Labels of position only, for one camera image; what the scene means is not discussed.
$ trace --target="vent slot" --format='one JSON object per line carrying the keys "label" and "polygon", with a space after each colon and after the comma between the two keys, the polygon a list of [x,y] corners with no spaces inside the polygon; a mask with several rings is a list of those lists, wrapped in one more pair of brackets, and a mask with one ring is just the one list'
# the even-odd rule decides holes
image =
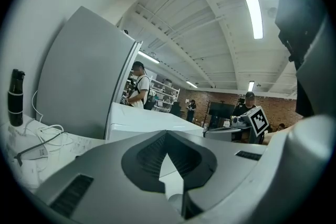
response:
{"label": "vent slot", "polygon": [[92,182],[92,177],[78,175],[52,202],[51,209],[65,217],[70,217]]}
{"label": "vent slot", "polygon": [[254,161],[260,160],[262,156],[261,154],[256,154],[256,153],[251,153],[251,152],[246,152],[246,151],[239,151],[236,155],[242,158],[252,159]]}

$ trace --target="white t-shirt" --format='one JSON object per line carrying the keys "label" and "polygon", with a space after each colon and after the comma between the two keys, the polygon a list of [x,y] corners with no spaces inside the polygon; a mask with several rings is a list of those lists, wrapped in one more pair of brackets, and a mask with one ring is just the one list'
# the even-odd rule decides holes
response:
{"label": "white t-shirt", "polygon": [[[150,80],[149,80],[149,77],[147,77],[146,75],[142,75],[142,76],[138,77],[135,85],[138,86],[139,91],[146,90],[145,97],[143,98],[144,103],[142,103],[142,101],[139,100],[137,102],[131,103],[131,106],[133,106],[135,108],[143,109],[143,105],[146,104],[146,101],[147,101],[149,84],[150,84]],[[138,94],[139,94],[138,91],[136,89],[134,89],[130,98],[132,98],[134,96],[137,96]]]}

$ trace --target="brick wall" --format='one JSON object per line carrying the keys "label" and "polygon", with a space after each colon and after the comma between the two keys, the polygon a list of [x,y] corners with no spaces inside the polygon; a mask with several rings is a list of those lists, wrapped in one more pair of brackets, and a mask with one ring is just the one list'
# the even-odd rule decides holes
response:
{"label": "brick wall", "polygon": [[[201,122],[204,120],[209,101],[224,101],[226,104],[236,105],[238,98],[239,95],[237,94],[201,92],[181,89],[180,95],[178,96],[178,101],[180,102],[182,110],[186,111],[185,99],[194,99],[197,106],[194,118],[197,119],[198,122]],[[296,100],[256,97],[256,105],[262,106],[267,116],[268,122],[270,123],[273,130],[276,129],[280,123],[284,123],[285,126],[288,127],[292,126],[302,118],[295,112]],[[206,122],[209,122],[210,118],[211,116],[207,116]]]}

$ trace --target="white ceiling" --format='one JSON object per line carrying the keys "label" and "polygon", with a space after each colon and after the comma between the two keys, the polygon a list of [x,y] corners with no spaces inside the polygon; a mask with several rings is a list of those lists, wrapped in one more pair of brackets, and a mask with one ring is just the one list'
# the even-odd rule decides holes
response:
{"label": "white ceiling", "polygon": [[254,80],[258,95],[295,98],[295,68],[267,13],[278,0],[259,2],[263,39],[253,38],[245,0],[140,0],[123,28],[180,84],[239,93]]}

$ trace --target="backpack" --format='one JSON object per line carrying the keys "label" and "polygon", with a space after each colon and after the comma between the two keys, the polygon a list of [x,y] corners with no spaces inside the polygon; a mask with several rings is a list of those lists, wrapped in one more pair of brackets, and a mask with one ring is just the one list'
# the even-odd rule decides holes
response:
{"label": "backpack", "polygon": [[143,78],[148,78],[149,79],[149,89],[148,89],[148,94],[147,94],[147,100],[146,103],[144,104],[144,100],[141,99],[143,108],[146,110],[152,110],[153,106],[151,105],[151,102],[153,101],[154,97],[151,96],[151,80],[148,76],[142,77],[139,82],[135,85],[135,89],[137,90],[138,94],[140,94],[140,90],[138,89],[138,84]]}

